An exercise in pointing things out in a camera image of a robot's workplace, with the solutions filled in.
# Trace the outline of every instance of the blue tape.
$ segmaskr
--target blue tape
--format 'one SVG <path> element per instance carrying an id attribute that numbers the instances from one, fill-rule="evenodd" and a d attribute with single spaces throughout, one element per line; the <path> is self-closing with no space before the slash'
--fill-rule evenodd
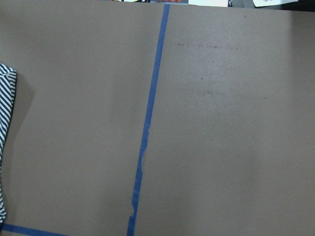
<path id="1" fill-rule="evenodd" d="M 134 229 L 135 229 L 137 212 L 138 212 L 138 205 L 139 205 L 141 181 L 142 181 L 142 159 L 143 159 L 144 153 L 145 153 L 145 151 L 147 149 L 147 145 L 148 145 L 149 128 L 151 125 L 154 99 L 155 99 L 156 90 L 157 90 L 158 72 L 159 72 L 159 66 L 161 63 L 161 57 L 162 57 L 162 51 L 163 51 L 163 44 L 164 44 L 164 37 L 165 37 L 169 8 L 170 8 L 170 5 L 168 5 L 168 4 L 164 5 L 161 26 L 159 29 L 156 58 L 155 58 L 155 62 L 154 62 L 153 72 L 152 72 L 151 87 L 150 87 L 150 93 L 149 93 L 149 98 L 148 98 L 146 117 L 144 120 L 142 140 L 141 140 L 140 153 L 139 153 L 139 159 L 138 159 L 138 166 L 137 166 L 136 178 L 135 178 L 135 182 L 134 182 L 133 195 L 132 195 L 133 214 L 129 218 L 127 236 L 133 236 L 134 235 Z"/>
<path id="2" fill-rule="evenodd" d="M 2 230 L 29 236 L 66 236 L 9 224 L 3 224 Z"/>

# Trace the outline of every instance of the striped cloth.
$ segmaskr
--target striped cloth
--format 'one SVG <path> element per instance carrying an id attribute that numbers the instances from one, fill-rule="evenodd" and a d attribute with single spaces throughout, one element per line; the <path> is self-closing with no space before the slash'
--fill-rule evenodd
<path id="1" fill-rule="evenodd" d="M 15 97 L 16 71 L 0 63 L 0 176 L 3 146 L 9 129 Z M 0 225 L 6 212 L 0 184 Z"/>

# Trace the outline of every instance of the sheet of paper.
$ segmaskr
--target sheet of paper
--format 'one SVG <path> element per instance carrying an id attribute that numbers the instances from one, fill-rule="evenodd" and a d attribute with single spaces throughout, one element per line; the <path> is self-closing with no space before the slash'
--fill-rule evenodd
<path id="1" fill-rule="evenodd" d="M 255 6 L 274 6 L 295 1 L 298 0 L 253 0 Z"/>
<path id="2" fill-rule="evenodd" d="M 198 6 L 227 6 L 228 0 L 189 0 L 188 4 Z"/>

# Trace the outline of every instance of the blue tape line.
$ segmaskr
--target blue tape line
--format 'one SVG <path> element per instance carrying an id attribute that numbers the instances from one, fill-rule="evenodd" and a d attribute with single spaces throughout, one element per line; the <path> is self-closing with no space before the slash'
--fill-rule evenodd
<path id="1" fill-rule="evenodd" d="M 163 51 L 163 44 L 164 44 L 164 37 L 165 37 L 169 8 L 170 8 L 170 5 L 168 5 L 168 4 L 164 5 L 161 26 L 159 29 L 156 58 L 155 58 L 155 62 L 154 62 L 153 72 L 152 72 L 151 87 L 150 87 L 150 93 L 149 93 L 149 98 L 148 98 L 146 117 L 145 117 L 144 126 L 143 126 L 143 133 L 142 133 L 142 140 L 141 140 L 138 166 L 137 166 L 137 172 L 136 172 L 136 179 L 134 182 L 133 195 L 132 195 L 133 214 L 129 218 L 127 236 L 133 236 L 134 235 L 134 229 L 135 229 L 137 212 L 138 212 L 138 205 L 139 205 L 141 181 L 142 181 L 142 159 L 143 159 L 144 153 L 145 153 L 145 151 L 147 149 L 147 145 L 148 145 L 149 128 L 151 125 L 154 99 L 155 99 L 156 90 L 157 90 L 158 72 L 159 72 L 159 66 L 161 63 L 161 57 L 162 57 L 162 51 Z"/>
<path id="2" fill-rule="evenodd" d="M 3 224 L 2 230 L 29 236 L 66 236 L 9 224 Z"/>

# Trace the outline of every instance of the horizontal blue tape strip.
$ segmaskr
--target horizontal blue tape strip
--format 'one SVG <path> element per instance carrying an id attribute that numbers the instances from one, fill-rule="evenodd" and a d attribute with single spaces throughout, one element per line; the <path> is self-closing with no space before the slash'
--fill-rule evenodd
<path id="1" fill-rule="evenodd" d="M 163 44 L 164 44 L 169 8 L 170 8 L 170 5 L 168 4 L 164 5 L 162 21 L 161 21 L 161 26 L 160 26 L 159 35 L 158 35 L 156 58 L 155 58 L 154 66 L 153 66 L 148 105 L 147 105 L 146 117 L 144 120 L 142 140 L 141 140 L 141 145 L 140 145 L 140 153 L 139 153 L 138 165 L 137 165 L 137 172 L 136 172 L 136 178 L 134 182 L 133 195 L 132 195 L 133 214 L 129 218 L 127 236 L 134 235 L 134 229 L 135 229 L 138 205 L 139 205 L 141 181 L 142 181 L 142 159 L 148 145 L 149 129 L 151 125 L 154 99 L 156 96 L 156 90 L 157 90 L 157 84 L 158 84 L 158 73 L 159 73 L 159 67 L 160 67 L 161 58 L 162 58 L 162 51 L 163 51 Z"/>
<path id="2" fill-rule="evenodd" d="M 29 236 L 66 236 L 47 231 L 35 230 L 16 225 L 3 224 L 2 230 Z"/>

